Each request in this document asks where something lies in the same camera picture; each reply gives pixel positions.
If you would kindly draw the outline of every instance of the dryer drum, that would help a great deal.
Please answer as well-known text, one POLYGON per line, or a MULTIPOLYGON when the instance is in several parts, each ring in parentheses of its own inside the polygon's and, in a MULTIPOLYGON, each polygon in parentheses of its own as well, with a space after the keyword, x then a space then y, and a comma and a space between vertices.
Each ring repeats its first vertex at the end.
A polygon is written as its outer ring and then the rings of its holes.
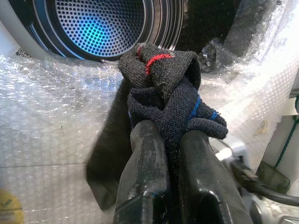
POLYGON ((33 0, 34 31, 63 56, 117 60, 137 42, 174 49, 183 0, 33 0))

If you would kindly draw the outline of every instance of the white surface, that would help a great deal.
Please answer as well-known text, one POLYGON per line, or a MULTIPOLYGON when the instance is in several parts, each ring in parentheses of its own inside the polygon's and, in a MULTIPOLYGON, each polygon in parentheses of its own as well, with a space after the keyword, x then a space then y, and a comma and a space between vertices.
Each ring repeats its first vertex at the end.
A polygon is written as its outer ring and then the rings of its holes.
POLYGON ((0 55, 13 56, 20 46, 0 21, 0 55))
MULTIPOLYGON (((271 166, 274 166, 281 150, 285 145, 285 141, 290 133, 293 125, 292 116, 285 116, 278 124, 271 141, 269 142, 266 152, 263 156, 263 161, 271 166)), ((285 151, 285 154, 277 167, 277 170, 284 174, 291 181, 291 188, 288 192, 290 195, 298 195, 299 190, 299 125, 290 140, 290 143, 285 151)))
POLYGON ((282 116, 298 115, 298 112, 295 108, 296 98, 290 98, 286 102, 286 105, 281 113, 282 116))

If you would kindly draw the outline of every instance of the metal rim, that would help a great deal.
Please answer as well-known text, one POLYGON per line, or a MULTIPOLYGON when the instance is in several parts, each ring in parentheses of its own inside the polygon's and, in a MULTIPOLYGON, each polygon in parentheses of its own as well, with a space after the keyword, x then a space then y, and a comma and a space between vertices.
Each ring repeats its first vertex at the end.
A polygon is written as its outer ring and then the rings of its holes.
MULTIPOLYGON (((144 23, 142 32, 136 38, 136 42, 149 42, 161 48, 174 49, 178 41, 183 20, 183 0, 140 0, 144 5, 144 23)), ((59 54, 69 57, 77 57, 99 61, 101 59, 118 60, 124 52, 114 56, 97 56, 90 54, 66 35, 60 25, 55 10, 55 1, 32 0, 33 9, 38 19, 35 26, 42 30, 44 39, 49 40, 48 48, 54 49, 59 54)))

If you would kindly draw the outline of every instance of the black cable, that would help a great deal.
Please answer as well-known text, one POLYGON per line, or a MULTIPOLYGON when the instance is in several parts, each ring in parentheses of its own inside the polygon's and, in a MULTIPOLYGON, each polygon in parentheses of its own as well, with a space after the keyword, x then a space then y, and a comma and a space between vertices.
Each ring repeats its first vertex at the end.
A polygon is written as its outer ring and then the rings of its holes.
POLYGON ((270 190, 264 185, 258 177, 241 161, 234 160, 231 162, 231 168, 235 179, 244 187, 248 192, 254 193, 260 196, 264 196, 275 202, 299 206, 299 197, 280 194, 273 190, 270 190))
POLYGON ((299 206, 299 197, 284 195, 270 190, 264 186, 259 186, 258 184, 251 186, 250 190, 252 193, 264 196, 278 203, 299 206))

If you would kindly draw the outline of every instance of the label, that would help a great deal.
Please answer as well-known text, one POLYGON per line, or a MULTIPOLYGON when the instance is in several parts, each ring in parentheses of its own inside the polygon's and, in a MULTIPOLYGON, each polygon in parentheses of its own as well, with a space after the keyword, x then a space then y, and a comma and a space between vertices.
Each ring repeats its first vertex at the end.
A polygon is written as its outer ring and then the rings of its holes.
POLYGON ((20 201, 9 192, 0 189, 0 224, 24 224, 20 201))
POLYGON ((257 129, 255 135, 266 134, 268 129, 268 122, 263 120, 259 128, 257 129))

